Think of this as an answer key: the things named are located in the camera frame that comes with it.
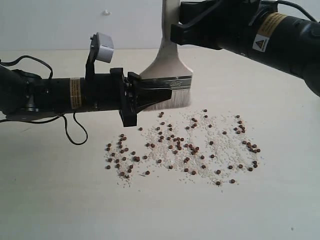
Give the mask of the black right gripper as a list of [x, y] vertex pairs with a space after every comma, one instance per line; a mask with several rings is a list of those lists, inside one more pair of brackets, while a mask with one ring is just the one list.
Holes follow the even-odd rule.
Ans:
[[259, 5], [259, 0], [182, 1], [178, 23], [170, 27], [170, 40], [180, 46], [240, 50]]

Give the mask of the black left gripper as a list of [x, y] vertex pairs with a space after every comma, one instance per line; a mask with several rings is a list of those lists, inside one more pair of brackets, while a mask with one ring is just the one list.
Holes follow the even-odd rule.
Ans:
[[[128, 81], [132, 97], [127, 91]], [[137, 113], [170, 100], [172, 89], [163, 82], [143, 80], [129, 71], [127, 80], [122, 68], [111, 68], [109, 73], [95, 73], [83, 83], [83, 109], [91, 112], [118, 111], [124, 127], [137, 126]]]

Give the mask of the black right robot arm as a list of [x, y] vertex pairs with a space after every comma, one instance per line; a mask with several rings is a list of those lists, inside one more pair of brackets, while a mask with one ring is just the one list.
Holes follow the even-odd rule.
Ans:
[[304, 80], [320, 93], [320, 24], [278, 11], [278, 0], [183, 1], [170, 39], [227, 50]]

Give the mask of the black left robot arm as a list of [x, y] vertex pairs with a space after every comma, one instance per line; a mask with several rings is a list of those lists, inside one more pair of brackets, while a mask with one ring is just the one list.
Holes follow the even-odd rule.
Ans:
[[118, 111], [124, 127], [137, 125], [137, 114], [171, 99], [167, 84], [141, 80], [122, 68], [95, 73], [92, 79], [53, 78], [0, 68], [0, 110], [10, 121], [31, 122], [63, 114]]

